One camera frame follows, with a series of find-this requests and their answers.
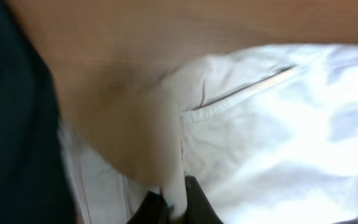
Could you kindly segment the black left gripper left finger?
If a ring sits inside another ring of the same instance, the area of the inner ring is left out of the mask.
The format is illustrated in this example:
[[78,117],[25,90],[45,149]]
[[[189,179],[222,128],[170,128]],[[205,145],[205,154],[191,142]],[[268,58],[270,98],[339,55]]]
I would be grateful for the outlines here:
[[167,203],[162,195],[148,192],[127,224],[167,224]]

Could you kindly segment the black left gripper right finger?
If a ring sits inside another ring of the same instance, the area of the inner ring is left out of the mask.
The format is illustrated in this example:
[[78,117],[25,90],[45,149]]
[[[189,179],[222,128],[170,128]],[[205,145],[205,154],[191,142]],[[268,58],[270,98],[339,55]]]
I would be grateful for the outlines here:
[[223,224],[194,176],[185,177],[187,224]]

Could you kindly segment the beige cotton shorts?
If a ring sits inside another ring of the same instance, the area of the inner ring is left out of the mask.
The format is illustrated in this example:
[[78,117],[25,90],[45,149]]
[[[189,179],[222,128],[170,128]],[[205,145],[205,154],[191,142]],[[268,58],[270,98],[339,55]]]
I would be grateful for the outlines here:
[[358,45],[266,45],[185,65],[169,94],[170,185],[143,187],[68,123],[60,142],[83,223],[127,223],[148,192],[186,223],[194,176],[223,223],[358,223]]

